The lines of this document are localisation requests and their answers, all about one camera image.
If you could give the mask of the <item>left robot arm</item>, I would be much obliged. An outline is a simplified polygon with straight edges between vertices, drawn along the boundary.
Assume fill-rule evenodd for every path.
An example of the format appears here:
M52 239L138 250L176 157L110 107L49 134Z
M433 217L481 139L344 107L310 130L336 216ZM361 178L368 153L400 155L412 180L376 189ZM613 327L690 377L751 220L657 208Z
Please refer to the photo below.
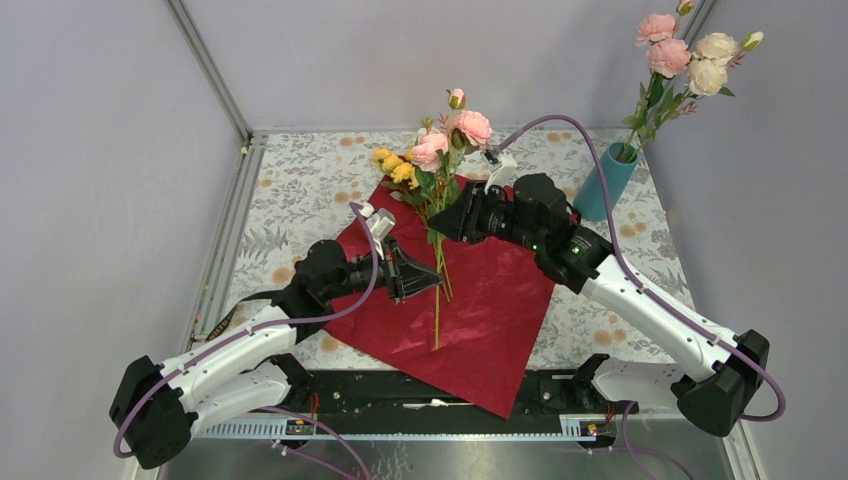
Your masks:
M335 240L313 244L290 284L256 294L268 304L240 326L177 357L156 363L142 356L126 367L109 409L118 430L116 456L154 469L214 425L279 404L301 409L311 387L283 362L288 349L354 312L378 289L399 302L442 282L393 237L353 259Z

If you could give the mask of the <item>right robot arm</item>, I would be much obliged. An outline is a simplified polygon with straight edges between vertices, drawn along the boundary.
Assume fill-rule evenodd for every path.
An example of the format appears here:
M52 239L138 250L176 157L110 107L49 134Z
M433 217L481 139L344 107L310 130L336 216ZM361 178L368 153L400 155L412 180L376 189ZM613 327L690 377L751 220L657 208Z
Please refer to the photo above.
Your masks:
M675 408L703 432L726 437L764 381L770 343L762 334L736 333L660 289L581 225L545 174L520 177L512 191L469 181L428 225L454 242L497 238L532 251L545 277L622 317L672 358L662 367L592 356L584 364L589 375L573 386L583 410L610 401Z

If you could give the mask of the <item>black gold-lettered ribbon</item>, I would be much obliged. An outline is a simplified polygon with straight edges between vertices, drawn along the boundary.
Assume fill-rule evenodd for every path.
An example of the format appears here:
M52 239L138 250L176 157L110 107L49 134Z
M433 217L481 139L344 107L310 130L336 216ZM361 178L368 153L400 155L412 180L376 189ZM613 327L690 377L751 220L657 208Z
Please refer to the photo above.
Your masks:
M210 342L215 340L223 334L241 326L250 318L251 314L255 314L260 309L259 304L261 302L265 305L270 305L271 302L281 293L281 290L266 290L240 299L212 328L211 332L204 338L204 341Z

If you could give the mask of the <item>pink rose stem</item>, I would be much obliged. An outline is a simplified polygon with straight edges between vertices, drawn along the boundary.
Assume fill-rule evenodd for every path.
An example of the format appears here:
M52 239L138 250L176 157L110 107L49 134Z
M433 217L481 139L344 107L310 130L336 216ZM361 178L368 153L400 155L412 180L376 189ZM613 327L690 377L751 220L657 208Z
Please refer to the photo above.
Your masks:
M432 172L436 169L437 151L442 150L449 155L451 170L457 179L457 170L465 158L487 147L493 130L485 115L466 108L467 95L463 89L449 89L446 95L449 111L441 113L436 121L433 120L434 131L424 137L420 144L414 143L407 152L407 158L411 157L411 161L422 170ZM443 284L437 288L435 294L435 350L441 346L441 303L447 301L441 291Z
M630 132L616 156L621 163L634 162L660 128L681 115L687 95L675 92L671 81L685 73L692 61L692 53L679 37L679 30L694 9L692 1L679 1L672 14L651 13L637 27L636 45L646 49L650 77L639 86L639 100L633 114L623 119Z

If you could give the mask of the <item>cream rose stem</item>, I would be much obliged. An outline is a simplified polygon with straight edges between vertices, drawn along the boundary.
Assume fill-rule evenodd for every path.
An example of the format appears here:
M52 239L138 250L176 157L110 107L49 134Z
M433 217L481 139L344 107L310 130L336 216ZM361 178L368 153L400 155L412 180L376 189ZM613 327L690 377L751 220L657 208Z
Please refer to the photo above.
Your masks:
M685 73L671 81L675 92L687 95L678 118L693 114L704 98L732 97L734 93L728 87L730 70L739 66L746 54L754 51L763 40L762 31L751 32L742 40L715 32L696 41L692 47L688 45L692 61Z

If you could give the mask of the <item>red and brown wrapping paper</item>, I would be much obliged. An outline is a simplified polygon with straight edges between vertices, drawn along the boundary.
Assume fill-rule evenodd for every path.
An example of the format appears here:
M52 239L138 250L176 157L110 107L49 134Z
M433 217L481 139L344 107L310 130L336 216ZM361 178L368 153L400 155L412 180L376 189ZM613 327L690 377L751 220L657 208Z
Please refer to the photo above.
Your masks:
M417 380L508 418L555 284L531 250L490 237L446 240L452 298L428 289L394 302L374 291L330 322L333 338Z

